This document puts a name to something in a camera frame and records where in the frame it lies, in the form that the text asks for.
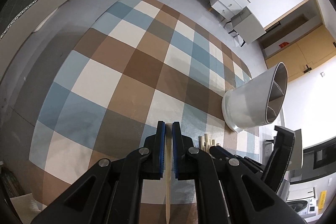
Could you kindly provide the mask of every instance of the washing machine door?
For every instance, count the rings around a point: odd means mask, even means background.
[[[287,204],[297,213],[303,211],[304,209],[307,208],[308,206],[308,201],[307,200],[293,200],[293,201],[288,201]]]

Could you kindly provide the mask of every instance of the metal screw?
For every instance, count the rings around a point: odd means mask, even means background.
[[[229,159],[229,164],[231,166],[238,166],[239,165],[239,160],[237,160],[235,158],[231,158],[231,159]]]
[[[141,155],[147,155],[149,153],[149,149],[147,147],[140,148],[139,153]]]
[[[200,150],[197,147],[190,147],[188,151],[190,154],[197,154]]]
[[[98,162],[98,164],[99,164],[100,167],[105,167],[105,166],[108,166],[110,164],[110,161],[108,159],[101,159]]]

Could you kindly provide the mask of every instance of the gray floor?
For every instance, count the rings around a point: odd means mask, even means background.
[[[94,21],[117,0],[69,0],[32,34],[0,86],[0,159],[29,193],[26,163],[41,105],[63,61]],[[266,70],[260,47],[240,47],[207,11],[204,0],[158,0],[183,13],[223,41],[248,66],[252,77]]]

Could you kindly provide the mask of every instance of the red object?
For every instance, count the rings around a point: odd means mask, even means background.
[[[288,42],[283,42],[283,43],[281,43],[279,46],[280,46],[280,48],[283,48],[284,46],[286,46],[286,45],[288,45],[289,43]]]

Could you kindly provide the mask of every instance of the plaid tablecloth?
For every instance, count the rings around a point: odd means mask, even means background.
[[[157,0],[119,0],[80,39],[56,75],[35,126],[31,187],[49,205],[101,158],[117,160],[179,121],[194,140],[209,133],[258,160],[258,129],[232,132],[225,91],[251,79],[224,43]],[[165,181],[144,181],[140,222],[165,223]],[[172,178],[170,223],[197,223],[194,182]]]

